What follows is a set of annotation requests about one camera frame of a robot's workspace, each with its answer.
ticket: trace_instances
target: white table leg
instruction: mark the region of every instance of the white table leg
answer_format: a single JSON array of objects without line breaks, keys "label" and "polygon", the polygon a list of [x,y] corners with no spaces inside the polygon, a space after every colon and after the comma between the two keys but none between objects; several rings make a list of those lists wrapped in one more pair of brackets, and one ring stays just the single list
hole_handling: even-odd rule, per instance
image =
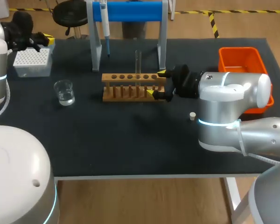
[{"label": "white table leg", "polygon": [[245,220],[250,215],[250,207],[249,207],[249,192],[245,195],[245,197],[241,200],[241,203],[237,206],[235,211],[231,214],[232,224],[244,224]]},{"label": "white table leg", "polygon": [[225,183],[227,197],[231,210],[232,224],[244,224],[245,220],[250,215],[250,208],[249,208],[249,201],[248,201],[249,192],[245,195],[244,199],[241,201],[235,177],[224,178],[224,183]]}]

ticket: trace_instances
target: test tube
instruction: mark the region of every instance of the test tube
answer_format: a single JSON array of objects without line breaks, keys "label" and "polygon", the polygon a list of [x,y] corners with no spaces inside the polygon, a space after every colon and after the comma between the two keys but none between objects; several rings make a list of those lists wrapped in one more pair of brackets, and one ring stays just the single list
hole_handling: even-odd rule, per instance
[{"label": "test tube", "polygon": [[[136,78],[140,78],[141,75],[141,51],[140,50],[135,51],[135,74],[136,74]],[[141,83],[136,82],[135,86],[136,85],[141,86]]]}]

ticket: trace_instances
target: black table surface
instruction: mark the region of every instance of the black table surface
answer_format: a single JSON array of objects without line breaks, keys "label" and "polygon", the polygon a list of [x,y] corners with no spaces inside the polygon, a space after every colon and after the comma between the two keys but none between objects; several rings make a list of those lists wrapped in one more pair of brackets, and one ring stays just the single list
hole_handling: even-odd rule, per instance
[{"label": "black table surface", "polygon": [[[271,165],[236,153],[215,153],[198,144],[197,100],[177,96],[172,102],[102,102],[101,73],[135,71],[135,50],[142,51],[142,73],[158,68],[156,40],[103,42],[100,72],[91,71],[87,40],[57,40],[50,77],[19,78],[9,58],[11,101],[0,125],[33,134],[46,148],[54,175],[255,174]],[[216,70],[220,47],[258,49],[273,83],[275,104],[260,117],[280,117],[280,69],[265,39],[168,40],[166,67],[186,63],[191,70]],[[59,105],[53,85],[70,79],[76,101]]]}]

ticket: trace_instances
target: wooden floor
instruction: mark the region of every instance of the wooden floor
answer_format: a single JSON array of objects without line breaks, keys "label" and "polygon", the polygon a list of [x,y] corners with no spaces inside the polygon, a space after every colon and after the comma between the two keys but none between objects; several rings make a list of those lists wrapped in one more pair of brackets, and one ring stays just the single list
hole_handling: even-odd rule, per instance
[{"label": "wooden floor", "polygon": [[[51,7],[56,5],[54,0],[48,1]],[[10,8],[46,7],[44,0],[9,0],[9,5]],[[177,11],[225,9],[280,10],[280,0],[176,0]],[[35,32],[67,38],[66,29],[55,24],[50,13],[31,12],[31,15]],[[280,66],[280,14],[215,14],[215,22],[221,38],[267,38]],[[87,26],[81,31],[87,34]],[[120,23],[111,23],[110,31],[111,38],[122,38]],[[158,23],[149,23],[146,38],[157,36]],[[168,23],[168,38],[214,38],[214,35],[207,16],[177,14]],[[237,178],[241,197],[253,180]],[[60,224],[231,223],[218,178],[66,181],[60,201]],[[251,217],[246,223],[253,223]]]}]

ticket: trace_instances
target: yellow black caution tape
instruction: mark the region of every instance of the yellow black caution tape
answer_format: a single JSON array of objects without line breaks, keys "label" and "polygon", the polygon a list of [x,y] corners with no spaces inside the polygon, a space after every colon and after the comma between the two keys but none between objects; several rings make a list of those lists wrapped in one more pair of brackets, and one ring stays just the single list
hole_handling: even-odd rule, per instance
[{"label": "yellow black caution tape", "polygon": [[10,11],[46,11],[48,12],[48,8],[10,8]]},{"label": "yellow black caution tape", "polygon": [[[46,11],[48,8],[10,8],[10,11]],[[208,14],[208,13],[279,13],[280,10],[194,10],[194,11],[176,11],[175,14]]]},{"label": "yellow black caution tape", "polygon": [[279,13],[280,10],[194,10],[175,11],[175,14],[208,14],[208,13]]},{"label": "yellow black caution tape", "polygon": [[214,14],[213,13],[208,13],[208,16],[209,16],[209,19],[210,19],[211,28],[213,29],[213,33],[214,33],[215,38],[220,38],[217,26],[215,24]]}]

